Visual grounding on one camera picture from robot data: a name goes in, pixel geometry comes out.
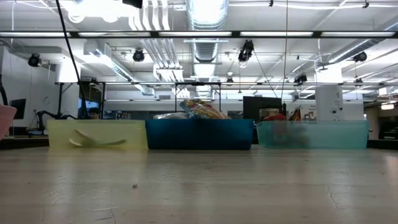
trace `pink container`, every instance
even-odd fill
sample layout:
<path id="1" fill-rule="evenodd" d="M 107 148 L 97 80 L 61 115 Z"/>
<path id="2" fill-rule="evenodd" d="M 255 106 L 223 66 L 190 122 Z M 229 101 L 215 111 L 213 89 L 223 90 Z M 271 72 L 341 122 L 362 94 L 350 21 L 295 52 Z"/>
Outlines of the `pink container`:
<path id="1" fill-rule="evenodd" d="M 8 129 L 12 125 L 12 120 L 14 119 L 16 112 L 16 108 L 0 105 L 0 139 L 7 134 Z"/>

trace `plastic bag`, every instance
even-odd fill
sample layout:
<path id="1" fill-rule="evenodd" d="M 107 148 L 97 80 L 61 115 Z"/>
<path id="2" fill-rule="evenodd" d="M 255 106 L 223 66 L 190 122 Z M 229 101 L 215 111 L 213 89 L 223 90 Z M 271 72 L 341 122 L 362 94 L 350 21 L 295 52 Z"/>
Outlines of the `plastic bag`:
<path id="1" fill-rule="evenodd" d="M 202 100 L 184 100 L 180 106 L 193 119 L 231 119 Z"/>
<path id="2" fill-rule="evenodd" d="M 188 114 L 185 112 L 158 114 L 154 116 L 154 119 L 188 119 Z"/>

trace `blue plastic bin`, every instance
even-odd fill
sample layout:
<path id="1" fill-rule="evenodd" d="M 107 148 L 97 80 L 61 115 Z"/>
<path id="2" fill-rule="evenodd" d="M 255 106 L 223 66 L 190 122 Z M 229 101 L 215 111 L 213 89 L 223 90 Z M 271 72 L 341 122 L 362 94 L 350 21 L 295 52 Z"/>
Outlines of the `blue plastic bin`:
<path id="1" fill-rule="evenodd" d="M 146 121 L 149 149 L 249 150 L 251 119 L 150 119 Z"/>
<path id="2" fill-rule="evenodd" d="M 367 121 L 263 121 L 259 144 L 271 148 L 365 149 Z"/>

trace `person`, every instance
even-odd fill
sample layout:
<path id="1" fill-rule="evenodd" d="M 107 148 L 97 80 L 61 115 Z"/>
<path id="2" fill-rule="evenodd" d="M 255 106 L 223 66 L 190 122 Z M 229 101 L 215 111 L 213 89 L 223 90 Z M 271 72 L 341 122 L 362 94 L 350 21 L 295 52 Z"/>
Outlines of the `person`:
<path id="1" fill-rule="evenodd" d="M 90 108 L 88 110 L 88 112 L 89 112 L 89 114 L 91 116 L 91 119 L 100 119 L 100 109 L 98 109 L 98 108 Z"/>

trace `table surface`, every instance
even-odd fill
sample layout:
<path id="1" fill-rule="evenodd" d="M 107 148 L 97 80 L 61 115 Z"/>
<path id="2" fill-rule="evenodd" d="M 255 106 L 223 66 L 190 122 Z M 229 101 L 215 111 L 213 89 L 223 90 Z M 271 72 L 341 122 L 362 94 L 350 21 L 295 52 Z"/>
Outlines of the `table surface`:
<path id="1" fill-rule="evenodd" d="M 398 223 L 398 152 L 0 151 L 0 223 Z"/>

